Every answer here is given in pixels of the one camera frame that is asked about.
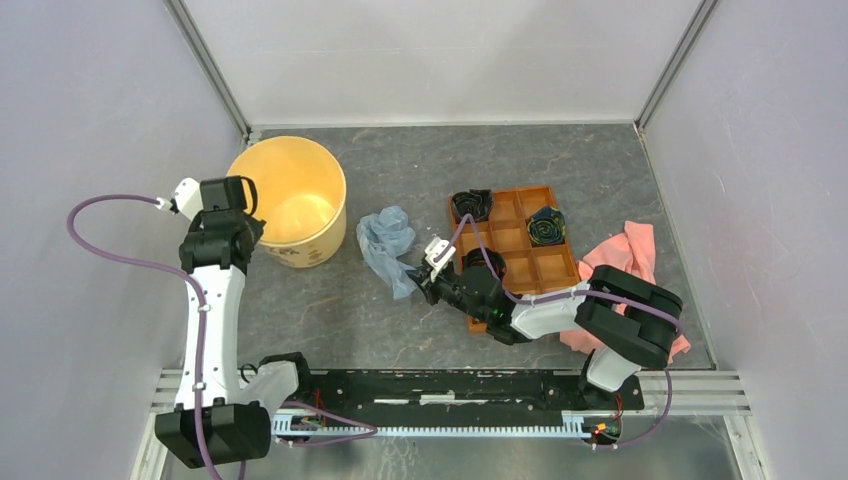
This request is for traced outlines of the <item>light blue plastic trash bag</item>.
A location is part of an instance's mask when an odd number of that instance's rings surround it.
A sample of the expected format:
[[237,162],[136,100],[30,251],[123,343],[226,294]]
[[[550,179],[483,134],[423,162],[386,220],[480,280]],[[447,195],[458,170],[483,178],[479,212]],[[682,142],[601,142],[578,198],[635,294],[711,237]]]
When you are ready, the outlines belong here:
[[413,267],[399,260],[415,241],[407,213],[397,205],[383,208],[363,216],[355,231],[366,265],[391,289],[393,299],[409,297],[416,289],[407,275]]

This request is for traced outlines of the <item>yellow capybara trash bin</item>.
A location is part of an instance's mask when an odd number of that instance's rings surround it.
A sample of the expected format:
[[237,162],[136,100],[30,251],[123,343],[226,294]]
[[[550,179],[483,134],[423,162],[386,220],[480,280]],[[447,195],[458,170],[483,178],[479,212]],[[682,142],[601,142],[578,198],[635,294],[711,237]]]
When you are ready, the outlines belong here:
[[303,137],[269,138],[242,152],[227,174],[255,183],[254,216],[266,222],[259,244],[280,263],[310,268],[337,252],[347,226],[347,183],[327,148]]

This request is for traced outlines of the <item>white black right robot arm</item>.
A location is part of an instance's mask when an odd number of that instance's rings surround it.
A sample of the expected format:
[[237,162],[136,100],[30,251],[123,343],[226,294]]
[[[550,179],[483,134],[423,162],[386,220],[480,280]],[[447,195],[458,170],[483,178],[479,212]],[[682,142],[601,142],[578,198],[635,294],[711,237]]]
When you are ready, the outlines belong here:
[[583,409],[612,408],[625,382],[641,370],[664,370],[682,330],[682,299],[610,265],[572,287],[516,295],[482,265],[462,273],[421,265],[406,273],[431,305],[445,302],[481,321],[505,345],[554,333],[584,331],[600,344],[590,350],[574,388]]

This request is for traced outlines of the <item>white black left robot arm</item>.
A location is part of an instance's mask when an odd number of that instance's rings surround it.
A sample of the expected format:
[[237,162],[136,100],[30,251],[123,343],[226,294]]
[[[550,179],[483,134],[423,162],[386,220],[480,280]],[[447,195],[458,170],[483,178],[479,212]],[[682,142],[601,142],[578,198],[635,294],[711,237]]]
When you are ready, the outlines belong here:
[[185,362],[171,411],[156,416],[156,438],[184,466],[243,464],[267,455],[279,406],[306,405],[314,381],[300,353],[266,358],[241,384],[237,369],[238,315],[252,254],[263,234],[253,180],[228,176],[184,179],[174,211],[190,224],[179,246],[188,315]]

